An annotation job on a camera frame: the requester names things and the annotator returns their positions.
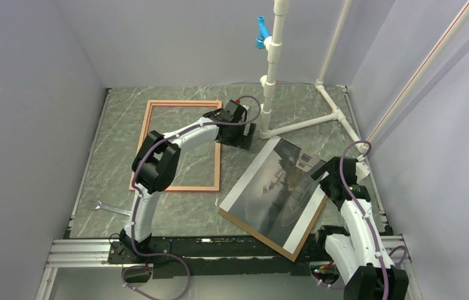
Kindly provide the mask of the red wooden picture frame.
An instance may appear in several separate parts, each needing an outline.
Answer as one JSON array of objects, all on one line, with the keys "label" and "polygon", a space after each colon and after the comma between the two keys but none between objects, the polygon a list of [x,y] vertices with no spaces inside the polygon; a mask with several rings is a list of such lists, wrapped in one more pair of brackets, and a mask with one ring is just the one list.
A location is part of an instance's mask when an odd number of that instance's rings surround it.
[{"label": "red wooden picture frame", "polygon": [[[146,111],[139,134],[139,142],[137,151],[141,148],[144,139],[148,133],[148,128],[151,123],[151,116],[154,108],[156,107],[176,107],[176,108],[214,108],[222,107],[222,102],[219,100],[149,100],[146,104]],[[208,193],[220,191],[220,150],[219,143],[215,144],[214,150],[214,172],[213,183],[211,186],[169,186],[165,192],[167,193]]]}]

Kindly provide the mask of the brown cardboard backing board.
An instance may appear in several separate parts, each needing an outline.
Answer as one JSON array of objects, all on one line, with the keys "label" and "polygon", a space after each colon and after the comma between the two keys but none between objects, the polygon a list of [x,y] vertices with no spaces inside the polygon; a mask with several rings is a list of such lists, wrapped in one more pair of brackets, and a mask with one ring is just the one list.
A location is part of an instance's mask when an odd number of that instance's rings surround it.
[{"label": "brown cardboard backing board", "polygon": [[300,204],[289,199],[280,210],[274,208],[264,217],[258,217],[256,224],[250,224],[233,206],[229,210],[219,208],[219,214],[288,260],[295,261],[328,200],[326,194],[316,190]]}]

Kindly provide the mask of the glossy photo with white borders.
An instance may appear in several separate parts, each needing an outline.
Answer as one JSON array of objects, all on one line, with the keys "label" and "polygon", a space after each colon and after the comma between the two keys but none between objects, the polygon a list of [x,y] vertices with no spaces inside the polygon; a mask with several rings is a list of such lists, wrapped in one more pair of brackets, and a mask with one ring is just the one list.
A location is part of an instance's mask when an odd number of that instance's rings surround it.
[{"label": "glossy photo with white borders", "polygon": [[250,224],[289,199],[296,203],[320,190],[309,171],[322,159],[281,137],[270,138],[234,184],[219,208],[232,206]]}]

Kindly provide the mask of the white PVC pipe stand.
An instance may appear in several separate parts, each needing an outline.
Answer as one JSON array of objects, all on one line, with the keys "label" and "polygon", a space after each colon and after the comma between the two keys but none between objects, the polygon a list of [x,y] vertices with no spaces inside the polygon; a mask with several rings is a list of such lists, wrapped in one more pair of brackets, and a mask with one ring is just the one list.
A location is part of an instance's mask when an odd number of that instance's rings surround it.
[{"label": "white PVC pipe stand", "polygon": [[[329,121],[338,121],[346,130],[347,134],[350,136],[352,141],[358,141],[360,139],[358,133],[356,133],[356,130],[352,128],[352,125],[347,121],[347,118],[345,117],[342,110],[336,105],[335,101],[328,94],[327,89],[323,85],[329,62],[333,58],[333,54],[337,47],[337,42],[339,40],[346,18],[348,16],[348,12],[352,5],[351,1],[344,1],[342,4],[340,13],[338,15],[337,23],[335,25],[332,38],[330,40],[330,45],[328,46],[320,73],[314,84],[314,88],[330,106],[332,112],[328,115],[316,117],[307,121],[301,121],[284,127],[278,127],[276,129],[269,128],[269,123],[272,115],[272,101],[274,98],[274,91],[277,83],[277,65],[280,60],[284,22],[285,16],[289,11],[289,3],[289,1],[274,1],[273,28],[272,32],[269,32],[270,37],[268,37],[264,41],[264,50],[267,51],[268,70],[267,74],[263,75],[260,78],[260,84],[263,87],[264,92],[264,103],[260,105],[262,113],[260,115],[261,128],[259,136],[262,139],[269,139],[273,136],[277,136],[283,133],[289,133],[298,129],[307,128]],[[417,67],[416,71],[413,73],[411,78],[404,85],[404,87],[399,92],[398,96],[392,102],[390,107],[387,109],[383,117],[379,120],[373,131],[367,137],[367,141],[374,142],[380,137],[382,131],[389,125],[390,122],[392,122],[392,119],[395,117],[397,109],[403,104],[404,99],[406,99],[407,96],[410,95],[412,89],[425,75],[425,72],[439,58],[441,52],[448,46],[448,43],[455,37],[455,34],[458,33],[458,31],[462,28],[463,24],[467,21],[468,18],[469,1],[466,1],[466,3],[462,6],[459,12],[455,15],[449,26],[438,38],[437,42],[425,56],[424,60],[420,63],[419,67]]]}]

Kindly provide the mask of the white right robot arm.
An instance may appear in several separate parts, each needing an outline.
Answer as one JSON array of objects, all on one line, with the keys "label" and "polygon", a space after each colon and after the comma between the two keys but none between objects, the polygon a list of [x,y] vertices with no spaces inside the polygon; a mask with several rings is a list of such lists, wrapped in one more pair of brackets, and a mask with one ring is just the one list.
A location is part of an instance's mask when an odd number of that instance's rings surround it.
[{"label": "white right robot arm", "polygon": [[372,216],[368,189],[358,183],[356,160],[335,156],[318,164],[312,178],[341,214],[344,226],[322,226],[313,250],[331,258],[344,299],[405,299],[407,273],[391,259]]}]

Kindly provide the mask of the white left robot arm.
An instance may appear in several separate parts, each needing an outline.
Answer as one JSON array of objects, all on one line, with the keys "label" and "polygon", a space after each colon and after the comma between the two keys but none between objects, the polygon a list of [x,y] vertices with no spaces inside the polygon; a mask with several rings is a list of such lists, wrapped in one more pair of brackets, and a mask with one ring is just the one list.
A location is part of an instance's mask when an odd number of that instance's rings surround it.
[{"label": "white left robot arm", "polygon": [[208,142],[250,149],[258,117],[249,119],[248,115],[240,99],[230,100],[176,131],[147,133],[132,163],[135,197],[131,215],[119,235],[124,254],[132,262],[139,263],[151,253],[149,243],[157,203],[172,184],[181,155]]}]

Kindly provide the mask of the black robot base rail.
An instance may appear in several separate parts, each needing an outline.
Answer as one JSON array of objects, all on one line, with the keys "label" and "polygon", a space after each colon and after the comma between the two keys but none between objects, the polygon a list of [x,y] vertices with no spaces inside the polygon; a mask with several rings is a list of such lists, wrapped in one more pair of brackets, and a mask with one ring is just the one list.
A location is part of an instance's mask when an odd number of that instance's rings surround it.
[{"label": "black robot base rail", "polygon": [[297,258],[290,260],[252,236],[153,237],[152,257],[128,251],[117,238],[66,239],[55,242],[54,256],[63,255],[66,265],[130,268],[124,279],[146,283],[150,279],[191,276],[253,274],[309,275],[309,267],[330,261],[323,249],[328,234],[343,234],[338,226],[321,226],[308,236]]}]

